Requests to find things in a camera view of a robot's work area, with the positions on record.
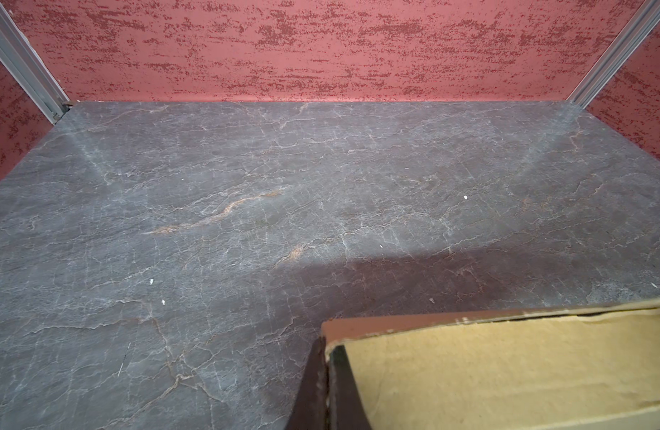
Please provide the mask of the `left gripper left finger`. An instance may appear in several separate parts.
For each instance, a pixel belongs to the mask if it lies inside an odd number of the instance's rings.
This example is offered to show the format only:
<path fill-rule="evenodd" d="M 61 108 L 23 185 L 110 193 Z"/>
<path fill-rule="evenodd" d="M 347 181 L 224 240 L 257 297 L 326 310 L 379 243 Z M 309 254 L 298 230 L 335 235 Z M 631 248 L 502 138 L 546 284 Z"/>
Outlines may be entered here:
<path fill-rule="evenodd" d="M 327 428 L 328 367 L 326 342 L 316 339 L 310 349 L 306 367 L 285 429 L 324 430 Z"/>

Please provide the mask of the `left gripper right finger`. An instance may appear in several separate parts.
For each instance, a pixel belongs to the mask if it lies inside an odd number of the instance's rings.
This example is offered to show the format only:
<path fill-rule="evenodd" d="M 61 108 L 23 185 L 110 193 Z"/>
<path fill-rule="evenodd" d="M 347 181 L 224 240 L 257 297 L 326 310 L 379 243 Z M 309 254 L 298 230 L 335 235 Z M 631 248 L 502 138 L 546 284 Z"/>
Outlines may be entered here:
<path fill-rule="evenodd" d="M 344 346 L 336 347 L 330 354 L 328 401 L 330 429 L 371 429 Z"/>

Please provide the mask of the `brown cardboard box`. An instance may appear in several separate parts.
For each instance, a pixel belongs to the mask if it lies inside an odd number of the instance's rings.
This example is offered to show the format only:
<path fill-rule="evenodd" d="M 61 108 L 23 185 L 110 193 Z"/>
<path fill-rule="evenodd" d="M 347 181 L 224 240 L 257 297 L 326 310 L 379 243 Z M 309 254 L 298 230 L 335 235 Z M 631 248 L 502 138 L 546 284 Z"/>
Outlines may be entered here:
<path fill-rule="evenodd" d="M 324 322 L 356 429 L 660 429 L 660 299 Z"/>

